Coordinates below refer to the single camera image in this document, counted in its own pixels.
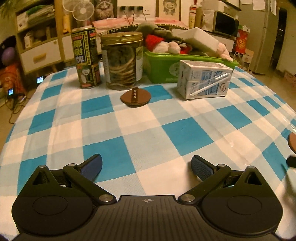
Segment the brown round pad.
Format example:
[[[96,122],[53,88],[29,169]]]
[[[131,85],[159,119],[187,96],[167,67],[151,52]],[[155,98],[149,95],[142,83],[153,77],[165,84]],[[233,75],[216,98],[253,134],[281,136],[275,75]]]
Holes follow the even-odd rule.
[[[151,94],[142,88],[134,87],[133,89],[124,93],[120,100],[127,106],[136,108],[146,105],[151,100]]]
[[[296,134],[290,133],[287,142],[290,149],[296,154]]]

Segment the white foam block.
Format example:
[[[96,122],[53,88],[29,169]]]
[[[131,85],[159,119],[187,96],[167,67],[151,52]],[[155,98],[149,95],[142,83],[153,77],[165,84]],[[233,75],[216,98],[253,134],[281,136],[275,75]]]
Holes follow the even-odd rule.
[[[206,53],[216,53],[219,41],[200,28],[192,28],[177,34],[179,38],[193,48]]]

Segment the red santa plush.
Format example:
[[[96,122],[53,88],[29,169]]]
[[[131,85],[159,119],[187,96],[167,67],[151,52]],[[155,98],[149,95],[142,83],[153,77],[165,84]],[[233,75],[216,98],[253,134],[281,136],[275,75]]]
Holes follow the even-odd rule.
[[[148,51],[158,54],[189,54],[193,49],[192,46],[188,44],[179,45],[175,41],[166,42],[164,38],[151,34],[145,37],[144,45]]]

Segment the blue white checkered tablecloth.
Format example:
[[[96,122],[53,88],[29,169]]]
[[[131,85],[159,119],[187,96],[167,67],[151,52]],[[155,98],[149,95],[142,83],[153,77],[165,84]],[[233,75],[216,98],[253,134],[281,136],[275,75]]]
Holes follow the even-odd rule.
[[[18,231],[11,207],[40,165],[61,169],[100,154],[95,182],[115,196],[181,195],[197,184],[199,155],[234,170],[255,166],[283,206],[277,233],[295,235],[295,170],[287,137],[295,112],[276,93],[236,68],[225,97],[184,100],[176,85],[151,84],[148,104],[130,108],[104,84],[81,89],[75,68],[48,76],[21,111],[1,152],[1,234]]]

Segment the white milk carton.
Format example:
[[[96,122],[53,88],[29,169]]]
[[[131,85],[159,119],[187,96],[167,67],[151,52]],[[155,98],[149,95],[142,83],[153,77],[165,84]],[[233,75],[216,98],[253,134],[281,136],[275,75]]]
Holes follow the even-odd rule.
[[[181,60],[177,91],[185,100],[225,97],[232,73],[222,63]]]

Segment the green plastic bin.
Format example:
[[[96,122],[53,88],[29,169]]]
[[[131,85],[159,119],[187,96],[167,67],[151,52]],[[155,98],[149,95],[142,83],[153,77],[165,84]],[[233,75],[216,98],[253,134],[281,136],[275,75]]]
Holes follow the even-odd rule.
[[[145,48],[143,57],[144,73],[147,75],[147,77],[152,83],[177,82],[179,75],[180,60],[222,63],[232,69],[238,66],[238,62],[236,60],[229,62],[228,60],[223,60],[221,58],[202,55],[173,55],[169,53],[153,53]]]

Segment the glass jar gold lid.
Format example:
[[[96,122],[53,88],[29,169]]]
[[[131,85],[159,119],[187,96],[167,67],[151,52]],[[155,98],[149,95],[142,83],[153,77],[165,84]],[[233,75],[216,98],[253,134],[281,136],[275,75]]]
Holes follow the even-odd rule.
[[[101,36],[107,87],[128,90],[138,86],[143,72],[143,41],[141,32],[119,32]]]

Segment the red gift box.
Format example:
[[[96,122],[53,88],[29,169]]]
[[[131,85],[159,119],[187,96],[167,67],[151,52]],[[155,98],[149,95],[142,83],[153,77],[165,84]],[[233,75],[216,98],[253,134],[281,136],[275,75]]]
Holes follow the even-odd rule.
[[[235,52],[238,52],[240,54],[245,53],[247,37],[248,37],[248,32],[245,32],[244,30],[241,30],[241,29],[238,30],[236,41],[235,41],[235,47],[234,47]]]

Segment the dark drink can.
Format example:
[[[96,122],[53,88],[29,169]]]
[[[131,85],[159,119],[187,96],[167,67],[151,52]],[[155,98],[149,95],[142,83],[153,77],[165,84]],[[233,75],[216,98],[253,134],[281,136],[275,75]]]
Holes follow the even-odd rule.
[[[80,87],[92,88],[101,83],[95,27],[76,28],[71,34]]]

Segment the wooden tv cabinet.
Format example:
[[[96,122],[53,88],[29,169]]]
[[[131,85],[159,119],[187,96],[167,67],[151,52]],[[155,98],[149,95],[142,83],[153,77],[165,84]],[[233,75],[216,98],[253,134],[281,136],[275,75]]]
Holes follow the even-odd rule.
[[[161,28],[152,22],[140,23],[135,31],[110,29],[101,33],[98,33],[95,27],[89,25],[73,29],[72,34],[89,28],[94,32],[90,36],[94,38],[95,42],[97,39],[106,39],[111,41],[112,44],[119,45],[127,42],[135,43],[139,40],[148,51],[156,54],[210,56],[233,62],[226,46],[200,28],[193,28],[197,32],[192,39],[174,35],[172,31]]]

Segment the refrigerator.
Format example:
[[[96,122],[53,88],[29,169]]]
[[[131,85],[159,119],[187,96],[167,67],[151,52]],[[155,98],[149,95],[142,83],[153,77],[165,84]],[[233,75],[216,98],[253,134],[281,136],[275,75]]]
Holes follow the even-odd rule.
[[[239,23],[250,29],[246,48],[253,51],[249,70],[265,75],[270,66],[278,30],[276,1],[240,1]]]

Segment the purple ball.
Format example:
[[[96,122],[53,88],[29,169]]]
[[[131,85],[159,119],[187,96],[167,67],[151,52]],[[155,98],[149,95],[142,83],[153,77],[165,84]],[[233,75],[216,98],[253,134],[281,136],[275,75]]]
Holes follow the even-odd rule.
[[[13,47],[8,47],[4,50],[1,61],[4,66],[9,66],[15,61],[16,50]]]

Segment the pink table runner cloth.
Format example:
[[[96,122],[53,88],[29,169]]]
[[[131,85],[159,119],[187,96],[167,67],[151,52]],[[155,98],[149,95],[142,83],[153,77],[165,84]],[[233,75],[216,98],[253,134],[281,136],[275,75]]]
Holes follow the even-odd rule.
[[[146,20],[142,17],[137,17],[134,19],[132,17],[111,18],[94,21],[92,22],[92,24],[95,27],[97,34],[101,36],[113,32],[134,31],[138,27],[138,25],[145,22],[153,23],[159,27],[169,29],[173,28],[187,30],[189,28],[181,21],[157,17],[147,18]]]

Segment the wooden shelf unit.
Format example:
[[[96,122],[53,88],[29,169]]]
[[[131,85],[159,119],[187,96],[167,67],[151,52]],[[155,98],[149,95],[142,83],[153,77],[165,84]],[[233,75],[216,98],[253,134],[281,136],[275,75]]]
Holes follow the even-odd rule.
[[[15,12],[16,46],[26,75],[63,62],[59,1],[21,1]]]

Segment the white desk fan front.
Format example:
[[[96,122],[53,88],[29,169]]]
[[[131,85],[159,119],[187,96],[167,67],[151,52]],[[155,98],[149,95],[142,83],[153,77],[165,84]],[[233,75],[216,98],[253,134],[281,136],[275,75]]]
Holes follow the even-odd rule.
[[[77,21],[89,20],[94,14],[95,7],[92,2],[80,1],[74,5],[72,15]]]

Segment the white desk fan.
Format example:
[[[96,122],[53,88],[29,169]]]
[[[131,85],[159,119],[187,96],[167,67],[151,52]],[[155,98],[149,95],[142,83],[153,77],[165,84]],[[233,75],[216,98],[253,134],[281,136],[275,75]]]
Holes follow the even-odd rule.
[[[62,6],[65,11],[73,12],[75,5],[80,2],[81,0],[62,0]]]
[[[94,14],[95,7],[92,2],[80,1],[74,5],[72,15],[77,21],[89,20]]]

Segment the framed cat picture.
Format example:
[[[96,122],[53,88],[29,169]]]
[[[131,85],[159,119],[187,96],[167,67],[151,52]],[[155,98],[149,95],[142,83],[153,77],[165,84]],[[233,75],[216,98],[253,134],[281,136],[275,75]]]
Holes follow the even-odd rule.
[[[116,0],[94,0],[94,20],[104,20],[117,17]]]

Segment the white desk fan rear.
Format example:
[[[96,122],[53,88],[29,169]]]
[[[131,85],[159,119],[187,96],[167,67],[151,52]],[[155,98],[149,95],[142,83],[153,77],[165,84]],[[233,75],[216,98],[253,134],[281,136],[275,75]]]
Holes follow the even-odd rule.
[[[62,6],[65,11],[73,12],[75,5],[80,2],[81,0],[62,0]]]

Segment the framed cartoon girl drawing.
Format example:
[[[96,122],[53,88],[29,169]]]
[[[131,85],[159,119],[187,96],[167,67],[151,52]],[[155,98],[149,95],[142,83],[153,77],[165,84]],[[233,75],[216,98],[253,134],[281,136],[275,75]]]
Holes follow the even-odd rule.
[[[181,1],[156,0],[156,16],[162,19],[179,21],[181,19]]]

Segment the wall power strip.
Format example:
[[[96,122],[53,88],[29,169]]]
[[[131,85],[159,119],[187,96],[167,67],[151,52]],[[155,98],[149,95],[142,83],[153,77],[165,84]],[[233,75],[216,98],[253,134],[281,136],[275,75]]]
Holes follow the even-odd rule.
[[[118,6],[117,16],[119,18],[124,16],[151,16],[152,10],[147,6]]]

